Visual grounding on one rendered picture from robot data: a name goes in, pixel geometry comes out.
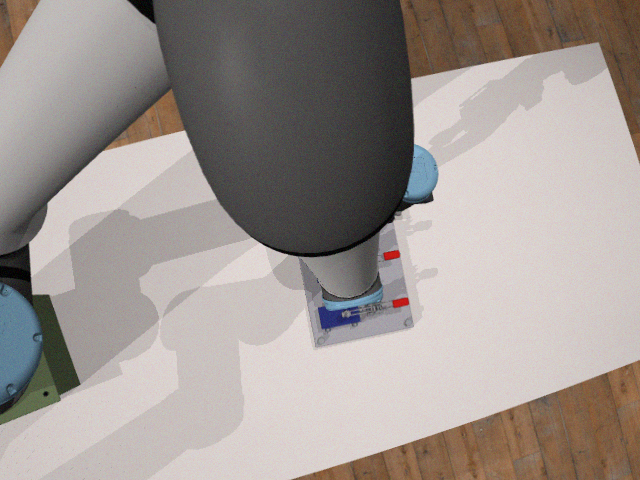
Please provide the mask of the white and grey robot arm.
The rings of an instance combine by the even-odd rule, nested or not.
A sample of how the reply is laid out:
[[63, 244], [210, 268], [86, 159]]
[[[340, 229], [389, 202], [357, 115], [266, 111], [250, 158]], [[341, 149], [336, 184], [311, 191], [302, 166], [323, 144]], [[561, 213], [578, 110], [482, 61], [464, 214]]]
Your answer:
[[400, 0], [40, 0], [0, 68], [0, 414], [42, 356], [48, 202], [171, 89], [219, 204], [329, 311], [382, 300], [380, 231], [434, 200]]

